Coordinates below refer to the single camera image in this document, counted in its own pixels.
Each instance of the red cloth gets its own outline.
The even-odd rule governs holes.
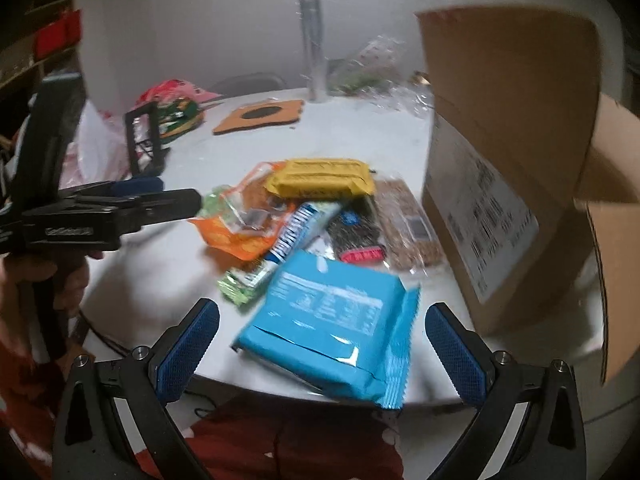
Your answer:
[[[19,358],[2,344],[0,370],[0,423],[36,472],[49,479],[62,372],[56,364],[38,365],[33,359]]]
[[[0,422],[50,479],[60,369],[17,358],[0,344],[0,370]],[[187,443],[217,480],[401,480],[396,434],[381,420],[370,408],[245,394],[195,424]],[[148,452],[137,457],[160,478]]]
[[[192,427],[187,443],[216,480],[401,480],[393,430],[370,408],[245,395]],[[147,451],[138,461],[161,478]]]

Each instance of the snack bar wrapper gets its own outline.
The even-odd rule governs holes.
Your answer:
[[[375,183],[369,166],[351,158],[292,158],[274,172],[265,188],[283,198],[351,199],[370,195]]]
[[[393,270],[427,273],[446,260],[431,222],[402,178],[376,178],[374,203]]]
[[[251,270],[229,269],[218,281],[222,294],[236,305],[253,301],[289,254],[318,236],[342,208],[340,202],[305,202],[287,219],[273,247]]]
[[[385,259],[385,241],[369,196],[358,197],[326,228],[334,257],[347,264],[370,264]]]
[[[419,288],[391,274],[296,251],[234,343],[327,396],[402,406]]]

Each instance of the hand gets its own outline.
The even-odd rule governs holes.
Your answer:
[[[91,256],[100,259],[102,254]],[[55,263],[34,254],[10,254],[0,260],[0,344],[17,356],[31,354],[28,329],[20,313],[18,284],[42,282],[51,278],[56,270]],[[69,317],[76,316],[88,283],[89,267],[85,260],[68,275],[63,290],[56,293],[54,308],[65,311]]]

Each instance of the metal cylinder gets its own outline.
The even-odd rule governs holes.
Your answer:
[[[302,42],[305,51],[306,86],[309,102],[321,103],[327,100],[327,61],[324,57],[324,25],[320,0],[299,0]]]

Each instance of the round table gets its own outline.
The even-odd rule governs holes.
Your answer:
[[[171,143],[162,174],[166,189],[193,187],[206,194],[221,184],[235,185],[261,161],[300,156],[348,157],[362,160],[381,173],[400,174],[414,195],[420,196],[431,120],[359,100],[332,98],[323,104],[305,103],[296,124],[213,136],[212,129],[235,108],[266,98],[305,99],[306,90],[231,98],[207,110],[202,126]],[[230,348],[257,311],[257,307],[248,312],[239,310],[222,297],[216,286],[217,279],[234,262],[233,258],[209,249],[196,228],[186,221],[148,226],[126,235],[119,251],[108,253],[102,261],[91,262],[92,278],[82,310],[96,330],[133,348],[141,344],[151,346],[199,298],[211,298],[220,308],[220,329],[200,362],[197,375],[256,392],[323,400],[308,384]],[[424,334],[425,311],[437,301],[446,302],[467,328],[473,328],[450,270],[441,270],[423,280],[420,311],[412,333],[406,404],[433,406],[460,402]],[[579,348],[579,353],[584,354],[602,344],[597,306],[589,312],[596,313],[593,330],[580,334],[580,342],[573,341],[571,351]],[[548,329],[544,323],[529,328],[523,332],[524,341],[530,340],[535,346],[540,330]],[[559,333],[558,339],[563,340],[564,335]],[[512,333],[507,338],[491,338],[488,343],[492,349],[511,349],[521,339]],[[547,349],[564,351],[560,346],[558,349],[557,345],[545,345]]]

